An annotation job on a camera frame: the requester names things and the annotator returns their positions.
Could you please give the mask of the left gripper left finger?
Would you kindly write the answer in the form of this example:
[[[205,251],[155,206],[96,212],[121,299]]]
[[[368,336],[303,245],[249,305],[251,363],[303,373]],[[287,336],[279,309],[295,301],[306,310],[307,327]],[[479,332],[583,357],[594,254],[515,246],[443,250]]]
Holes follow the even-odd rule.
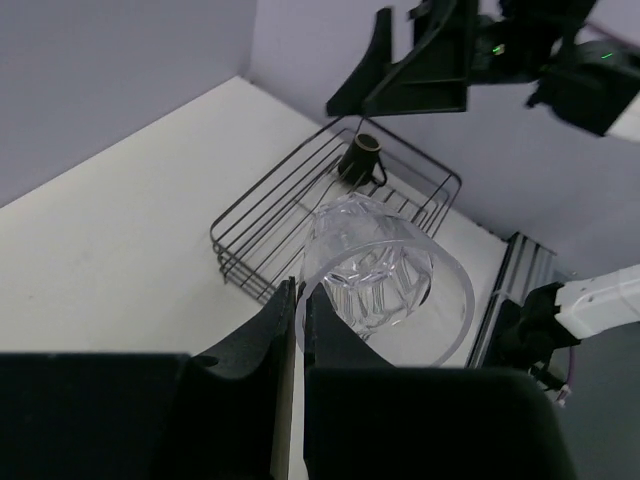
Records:
[[[5,479],[284,479],[296,285],[202,353],[5,353]]]

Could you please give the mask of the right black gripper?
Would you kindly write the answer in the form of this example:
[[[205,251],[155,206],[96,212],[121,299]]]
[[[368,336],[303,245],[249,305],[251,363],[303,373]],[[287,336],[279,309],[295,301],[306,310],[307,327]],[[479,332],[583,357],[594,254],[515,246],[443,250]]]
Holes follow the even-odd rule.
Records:
[[[413,48],[394,64],[393,8],[378,10],[367,50],[326,102],[327,116],[462,112],[469,82],[537,80],[555,43],[553,3],[501,1],[499,7],[496,20],[477,16],[477,1],[420,2],[407,13]]]

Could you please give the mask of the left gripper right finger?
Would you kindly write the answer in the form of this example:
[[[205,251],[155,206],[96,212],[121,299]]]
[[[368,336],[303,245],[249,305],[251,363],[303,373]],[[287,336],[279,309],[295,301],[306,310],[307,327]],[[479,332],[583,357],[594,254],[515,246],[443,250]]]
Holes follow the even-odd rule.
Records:
[[[572,479],[546,396],[502,369],[396,367],[306,302],[303,458],[312,479]]]

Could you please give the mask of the brown ceramic mug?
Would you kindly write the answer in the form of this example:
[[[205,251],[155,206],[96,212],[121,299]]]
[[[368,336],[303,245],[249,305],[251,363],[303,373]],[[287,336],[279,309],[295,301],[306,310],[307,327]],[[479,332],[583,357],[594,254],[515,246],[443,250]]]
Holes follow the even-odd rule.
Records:
[[[374,136],[357,133],[337,165],[339,178],[353,187],[385,186],[388,177],[380,152],[381,144]]]

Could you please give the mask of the small clear glass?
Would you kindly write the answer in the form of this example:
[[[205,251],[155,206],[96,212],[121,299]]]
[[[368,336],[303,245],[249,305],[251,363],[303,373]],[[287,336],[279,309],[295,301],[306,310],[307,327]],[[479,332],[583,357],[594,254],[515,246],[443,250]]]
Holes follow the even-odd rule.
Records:
[[[445,365],[475,310],[463,266],[388,205],[350,193],[319,206],[304,244],[296,327],[325,293],[342,323],[398,366]]]

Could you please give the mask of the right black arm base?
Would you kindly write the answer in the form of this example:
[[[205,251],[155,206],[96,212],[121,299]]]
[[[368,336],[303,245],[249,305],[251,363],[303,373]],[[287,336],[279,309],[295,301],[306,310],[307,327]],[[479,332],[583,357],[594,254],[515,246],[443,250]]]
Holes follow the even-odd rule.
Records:
[[[521,370],[547,390],[566,389],[569,379],[551,372],[551,358],[556,350],[577,346],[580,341],[555,318],[560,312],[555,300],[561,287],[560,282],[538,287],[523,305],[503,301],[480,366]]]

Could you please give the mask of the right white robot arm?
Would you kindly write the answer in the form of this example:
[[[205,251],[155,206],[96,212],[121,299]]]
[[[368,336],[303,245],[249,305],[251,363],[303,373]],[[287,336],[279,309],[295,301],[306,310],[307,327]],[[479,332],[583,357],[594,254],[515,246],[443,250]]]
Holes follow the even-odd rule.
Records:
[[[534,84],[545,105],[591,134],[639,139],[639,49],[578,43],[592,1],[502,1],[495,20],[476,1],[422,1],[408,13],[413,47],[393,61],[392,11],[376,14],[366,52],[326,103],[330,117],[464,112],[473,85]]]

